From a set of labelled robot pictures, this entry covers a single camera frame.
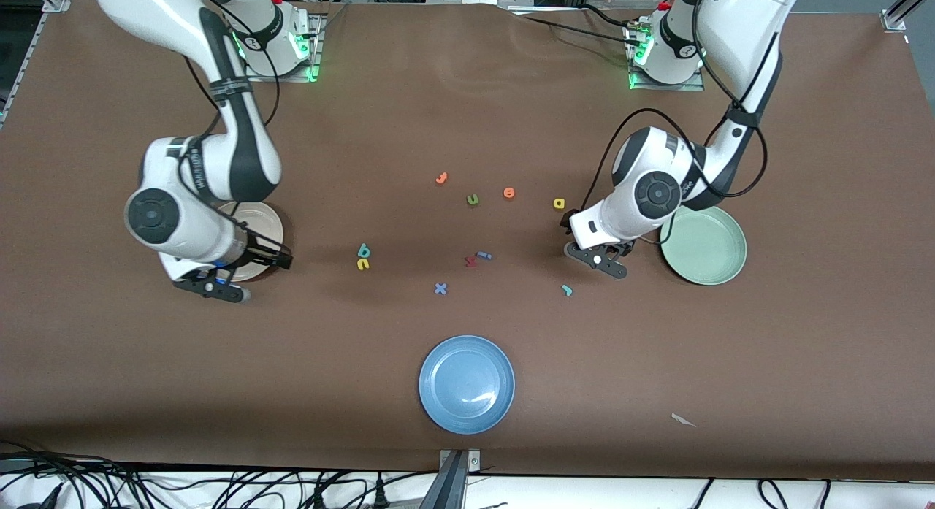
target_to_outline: white paper scrap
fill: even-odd
[[[688,421],[688,420],[685,419],[684,417],[681,417],[681,416],[677,415],[677,413],[672,413],[672,419],[674,419],[675,421],[681,423],[682,425],[690,425],[690,426],[693,426],[693,427],[696,428],[696,429],[698,428],[698,425],[695,425],[694,423]]]

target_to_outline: plate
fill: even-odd
[[[236,203],[228,202],[224,204],[224,206],[219,207],[219,210],[224,213],[230,213],[234,204]],[[237,207],[237,212],[234,213],[234,219],[247,223],[249,229],[257,233],[262,233],[275,242],[283,242],[283,221],[280,220],[280,216],[278,216],[270,206],[264,203],[241,202],[240,206]],[[263,246],[270,246],[270,248],[277,250],[280,248],[276,244],[268,242],[268,240],[257,239],[257,242],[263,244]],[[257,275],[266,272],[267,268],[268,266],[258,265],[257,263],[250,263],[238,267],[237,272],[234,273],[233,282],[239,283],[241,280],[253,279]]]
[[[477,435],[500,423],[514,402],[514,389],[510,359],[478,336],[444,340],[425,357],[419,375],[425,413],[456,435]]]
[[[662,244],[662,256],[685,280],[697,285],[722,285],[734,279],[747,261],[744,230],[720,207],[693,212],[679,207],[672,236]],[[668,233],[669,222],[659,237]]]

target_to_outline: green plate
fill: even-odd
[[[693,212],[679,207],[672,236],[662,244],[662,256],[676,273],[698,285],[722,285],[741,272],[747,260],[744,230],[720,207]],[[660,230],[665,237],[669,222]]]

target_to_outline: brown tabletop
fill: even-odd
[[[782,49],[769,170],[722,204],[744,271],[693,286],[638,244],[618,282],[562,255],[552,200],[580,202],[637,107],[703,139],[714,84],[628,90],[613,42],[495,7],[351,6],[270,124],[293,269],[237,306],[174,289],[121,215],[151,140],[197,134],[210,105],[180,56],[75,0],[0,131],[0,432],[144,462],[413,470],[478,447],[500,472],[932,479],[935,124],[909,48],[875,16],[793,15]],[[467,269],[477,250],[494,260]],[[467,333],[517,385],[461,437],[416,379]]]

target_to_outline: blue plate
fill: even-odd
[[[478,336],[457,336],[425,357],[419,397],[442,429],[477,435],[507,415],[515,383],[514,367],[500,347]]]

